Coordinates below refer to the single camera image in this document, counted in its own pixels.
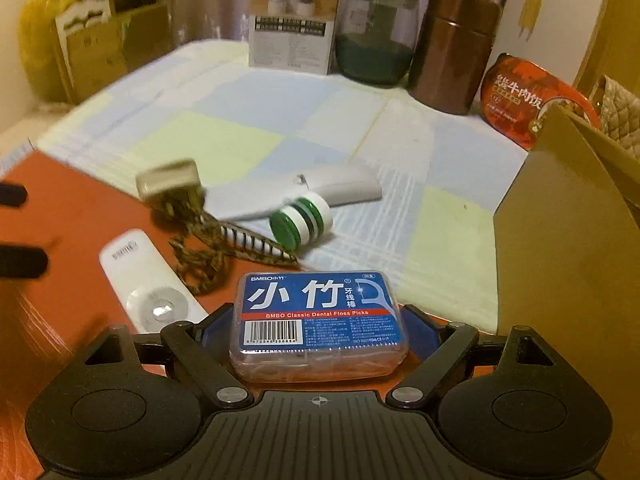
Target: clear plastic box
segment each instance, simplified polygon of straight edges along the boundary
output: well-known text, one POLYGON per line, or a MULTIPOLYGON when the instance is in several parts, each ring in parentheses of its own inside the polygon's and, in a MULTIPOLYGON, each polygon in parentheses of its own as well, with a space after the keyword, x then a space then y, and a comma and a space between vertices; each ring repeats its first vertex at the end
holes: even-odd
POLYGON ((229 351, 247 381, 337 381, 393 372, 408 340, 380 272, 253 273, 238 282, 229 351))

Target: metal screw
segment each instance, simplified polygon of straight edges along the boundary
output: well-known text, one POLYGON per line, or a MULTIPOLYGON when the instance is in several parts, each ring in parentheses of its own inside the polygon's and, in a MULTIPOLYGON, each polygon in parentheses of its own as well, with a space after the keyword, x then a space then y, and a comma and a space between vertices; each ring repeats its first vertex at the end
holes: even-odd
POLYGON ((422 398, 422 392, 418 388, 404 386, 393 390, 391 396, 398 402, 408 404, 409 402, 418 402, 422 398))
POLYGON ((243 388, 238 388, 237 386, 228 386, 227 388, 222 388, 218 390, 216 393, 216 397, 220 402, 224 402, 225 404, 235 404, 236 402, 241 402, 248 397, 248 393, 243 388))

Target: white wall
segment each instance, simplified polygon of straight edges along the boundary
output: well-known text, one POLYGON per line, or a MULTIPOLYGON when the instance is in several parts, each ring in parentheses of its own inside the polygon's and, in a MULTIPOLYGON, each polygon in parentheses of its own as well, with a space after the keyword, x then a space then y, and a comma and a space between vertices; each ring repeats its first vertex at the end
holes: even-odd
POLYGON ((587 53, 603 0, 542 0, 533 33, 520 35, 524 0, 507 0, 490 58, 507 52, 529 59, 566 83, 573 84, 587 53))
POLYGON ((0 132, 19 121, 36 102, 18 54, 18 19, 26 1, 0 0, 0 132))

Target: yellow plastic bag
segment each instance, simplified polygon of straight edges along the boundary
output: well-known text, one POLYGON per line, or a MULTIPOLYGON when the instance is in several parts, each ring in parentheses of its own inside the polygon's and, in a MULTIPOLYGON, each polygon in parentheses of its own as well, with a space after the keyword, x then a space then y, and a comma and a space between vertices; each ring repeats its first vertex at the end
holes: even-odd
POLYGON ((28 0, 18 22, 20 60, 33 93, 46 102, 66 101, 54 54, 51 25, 57 15, 79 0, 28 0))

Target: tablecloth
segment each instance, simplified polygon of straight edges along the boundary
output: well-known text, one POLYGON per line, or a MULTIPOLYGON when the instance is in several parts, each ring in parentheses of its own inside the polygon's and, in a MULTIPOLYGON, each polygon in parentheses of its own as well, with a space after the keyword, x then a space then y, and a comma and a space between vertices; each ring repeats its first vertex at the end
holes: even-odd
POLYGON ((496 329, 492 215, 526 152, 477 115, 443 114, 404 89, 337 74, 250 68, 245 44, 213 40, 96 94, 36 147, 132 195, 138 172, 185 157, 205 186, 366 164, 383 199, 336 208, 332 236, 303 265, 381 270, 402 303, 496 329))

